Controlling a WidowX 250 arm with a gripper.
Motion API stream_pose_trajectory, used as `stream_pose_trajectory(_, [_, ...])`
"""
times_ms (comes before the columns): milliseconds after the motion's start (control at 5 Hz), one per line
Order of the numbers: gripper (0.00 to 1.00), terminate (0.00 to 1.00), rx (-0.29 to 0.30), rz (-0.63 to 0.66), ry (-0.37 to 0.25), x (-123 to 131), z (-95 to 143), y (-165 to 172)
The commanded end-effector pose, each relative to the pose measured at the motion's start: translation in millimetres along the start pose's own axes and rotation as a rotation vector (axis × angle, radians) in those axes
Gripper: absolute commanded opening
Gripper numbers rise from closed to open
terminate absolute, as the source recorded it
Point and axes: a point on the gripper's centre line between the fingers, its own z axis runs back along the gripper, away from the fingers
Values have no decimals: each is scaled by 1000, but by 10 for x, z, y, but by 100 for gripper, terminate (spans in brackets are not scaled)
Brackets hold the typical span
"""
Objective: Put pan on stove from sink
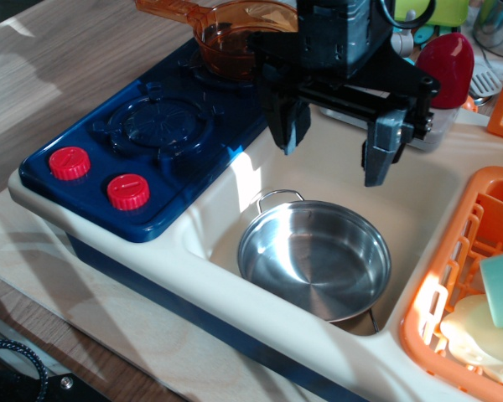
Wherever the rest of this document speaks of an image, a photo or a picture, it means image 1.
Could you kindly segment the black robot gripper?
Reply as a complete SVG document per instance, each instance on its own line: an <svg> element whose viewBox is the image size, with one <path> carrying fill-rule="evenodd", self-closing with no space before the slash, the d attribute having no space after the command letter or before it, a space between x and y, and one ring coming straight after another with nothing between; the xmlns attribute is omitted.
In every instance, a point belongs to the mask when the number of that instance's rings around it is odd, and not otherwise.
<svg viewBox="0 0 503 402"><path fill-rule="evenodd" d="M252 34L261 106L272 138L293 153L310 123L310 105L367 123L365 186L381 186L413 138L430 131L436 79L393 48L395 28L417 28L435 2L412 21L394 19L393 1L299 1L298 30Z"/></svg>

